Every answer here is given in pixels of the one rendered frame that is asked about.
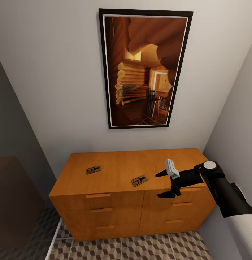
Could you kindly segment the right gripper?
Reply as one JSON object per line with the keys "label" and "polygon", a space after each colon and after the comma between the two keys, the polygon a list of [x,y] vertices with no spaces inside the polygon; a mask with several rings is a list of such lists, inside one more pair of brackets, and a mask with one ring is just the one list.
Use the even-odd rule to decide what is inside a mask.
{"label": "right gripper", "polygon": [[[161,177],[161,176],[166,176],[167,172],[166,170],[160,172],[159,174],[156,174],[155,177]],[[171,181],[171,190],[158,194],[157,196],[159,198],[175,198],[175,196],[181,195],[180,193],[180,188],[181,187],[186,187],[186,186],[191,186],[194,185],[192,184],[192,181],[190,180],[189,174],[187,170],[179,172],[180,177],[177,177],[175,179],[172,179],[170,176],[170,181]]]}

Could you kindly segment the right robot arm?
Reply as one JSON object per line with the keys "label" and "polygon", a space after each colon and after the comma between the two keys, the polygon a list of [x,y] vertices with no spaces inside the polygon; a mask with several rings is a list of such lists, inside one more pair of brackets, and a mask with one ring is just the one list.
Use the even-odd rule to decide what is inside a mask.
{"label": "right robot arm", "polygon": [[159,198],[175,198],[180,188],[203,183],[202,175],[215,203],[225,218],[242,260],[252,260],[252,207],[243,192],[230,183],[214,161],[207,161],[193,169],[178,172],[172,160],[165,161],[166,169],[155,177],[170,176],[171,190],[158,194]]}

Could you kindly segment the mousetrap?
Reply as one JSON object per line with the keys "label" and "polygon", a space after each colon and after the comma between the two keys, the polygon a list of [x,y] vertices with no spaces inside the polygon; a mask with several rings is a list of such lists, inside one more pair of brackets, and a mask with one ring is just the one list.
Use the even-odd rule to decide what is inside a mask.
{"label": "mousetrap", "polygon": [[88,175],[88,174],[91,174],[91,173],[94,173],[94,172],[98,172],[98,171],[101,171],[101,170],[102,170],[101,166],[98,165],[98,166],[86,169],[86,172],[87,172],[87,175]]}
{"label": "mousetrap", "polygon": [[140,185],[140,184],[142,184],[142,183],[144,183],[146,181],[148,181],[148,179],[146,178],[145,175],[139,176],[139,177],[131,180],[131,182],[134,185],[134,187],[136,187],[136,186],[138,186],[138,185]]}

